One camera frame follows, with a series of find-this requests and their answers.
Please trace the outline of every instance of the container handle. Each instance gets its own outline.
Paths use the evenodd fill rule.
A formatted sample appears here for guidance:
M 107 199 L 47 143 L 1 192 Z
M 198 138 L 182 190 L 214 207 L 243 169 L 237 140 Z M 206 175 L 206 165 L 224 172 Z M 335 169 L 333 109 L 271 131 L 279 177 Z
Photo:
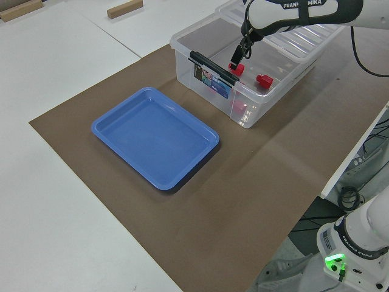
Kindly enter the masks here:
M 199 63 L 200 65 L 205 65 L 206 67 L 213 70 L 215 73 L 219 74 L 221 78 L 223 78 L 226 82 L 230 83 L 231 85 L 235 85 L 235 82 L 239 81 L 239 78 L 237 76 L 223 69 L 215 62 L 209 60 L 207 57 L 203 56 L 199 52 L 191 51 L 189 56 L 193 61 Z

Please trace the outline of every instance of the brown mat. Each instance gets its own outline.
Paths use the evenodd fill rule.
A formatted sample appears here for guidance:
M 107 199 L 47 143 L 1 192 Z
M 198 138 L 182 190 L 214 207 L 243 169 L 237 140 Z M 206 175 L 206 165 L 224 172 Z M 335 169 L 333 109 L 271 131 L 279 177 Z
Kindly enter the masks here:
M 251 129 L 177 82 L 168 46 L 30 124 L 185 292 L 245 291 L 388 101 L 388 80 L 362 72 L 349 43 L 343 31 Z M 90 130 L 93 120 L 146 86 L 221 138 L 214 157 L 172 195 Z

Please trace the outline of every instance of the colorful sticker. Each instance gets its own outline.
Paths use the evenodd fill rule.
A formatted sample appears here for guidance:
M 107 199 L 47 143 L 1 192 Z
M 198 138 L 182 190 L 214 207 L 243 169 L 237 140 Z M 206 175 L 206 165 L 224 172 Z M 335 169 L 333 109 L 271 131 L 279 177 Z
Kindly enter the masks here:
M 211 87 L 225 99 L 229 98 L 231 88 L 197 64 L 194 64 L 194 77 L 203 82 L 208 87 Z

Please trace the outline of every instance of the transparent storage box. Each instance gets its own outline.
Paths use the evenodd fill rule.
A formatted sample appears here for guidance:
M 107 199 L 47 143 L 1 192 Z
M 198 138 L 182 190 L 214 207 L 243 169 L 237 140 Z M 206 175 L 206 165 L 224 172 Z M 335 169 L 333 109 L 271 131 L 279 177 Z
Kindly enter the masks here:
M 326 24 L 275 33 L 252 47 L 241 76 L 230 73 L 230 59 L 242 39 L 245 6 L 230 1 L 202 21 L 173 35 L 177 79 L 244 128 L 251 127 L 310 69 L 343 27 Z M 273 78 L 262 88 L 257 75 Z

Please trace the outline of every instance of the blue tray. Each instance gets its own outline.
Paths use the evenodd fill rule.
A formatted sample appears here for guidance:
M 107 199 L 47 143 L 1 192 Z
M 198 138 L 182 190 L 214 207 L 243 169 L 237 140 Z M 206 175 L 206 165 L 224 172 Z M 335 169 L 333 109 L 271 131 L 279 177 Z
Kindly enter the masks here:
M 143 88 L 92 132 L 160 190 L 173 188 L 219 142 L 217 132 L 155 88 Z

